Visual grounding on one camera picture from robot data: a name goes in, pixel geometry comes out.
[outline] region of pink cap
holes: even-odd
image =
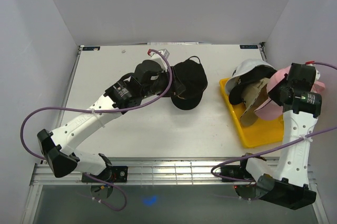
[[[267,84],[267,93],[273,89],[282,79],[284,79],[284,74],[288,74],[290,66],[287,68],[278,70],[269,80]],[[311,91],[315,93],[321,93],[325,90],[325,85],[322,82],[315,81],[312,86]],[[260,107],[254,110],[255,114],[263,120],[274,120],[282,115],[283,107],[280,107],[270,98],[268,98]]]

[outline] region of tan cap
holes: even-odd
[[[254,113],[254,110],[268,99],[266,91],[268,82],[268,78],[262,78],[261,80],[246,86],[242,92],[241,97],[243,99],[243,104],[246,106],[245,112],[243,112],[240,117],[240,123],[243,127],[251,126],[256,122],[258,117]]]

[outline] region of black cap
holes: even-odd
[[[241,94],[245,87],[251,83],[259,81],[262,78],[271,78],[277,71],[266,65],[259,65],[250,72],[241,75],[236,86],[233,87],[229,94],[229,100],[232,105],[238,105],[242,102]]]
[[[197,58],[199,63],[191,60]],[[201,98],[202,93],[206,89],[208,82],[207,77],[200,62],[200,59],[193,56],[173,66],[174,75],[179,81],[180,90],[177,94],[171,97],[173,104],[181,110],[191,110],[195,108]]]

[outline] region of white wall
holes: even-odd
[[[78,45],[266,41],[288,0],[54,0]]]
[[[0,3],[0,222],[19,223],[36,161],[21,146],[19,128],[33,109],[61,104],[77,46],[52,0]],[[41,113],[28,123],[34,151],[36,133],[53,121]]]
[[[289,0],[266,43],[269,62],[285,67],[292,62],[316,60],[337,65],[337,0]],[[327,86],[322,114],[315,130],[337,124],[337,71],[318,66]],[[337,223],[337,132],[316,136],[310,163],[318,180],[330,223]]]

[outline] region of yellow tray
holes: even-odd
[[[283,138],[283,118],[280,116],[275,120],[257,121],[250,127],[242,127],[240,124],[240,116],[246,110],[243,103],[239,105],[232,105],[229,101],[228,95],[225,92],[225,84],[229,78],[221,79],[219,81],[222,97],[227,104],[227,107],[233,118],[237,132],[239,133],[242,145],[245,148],[254,148],[257,146],[272,144],[274,142],[282,141]]]

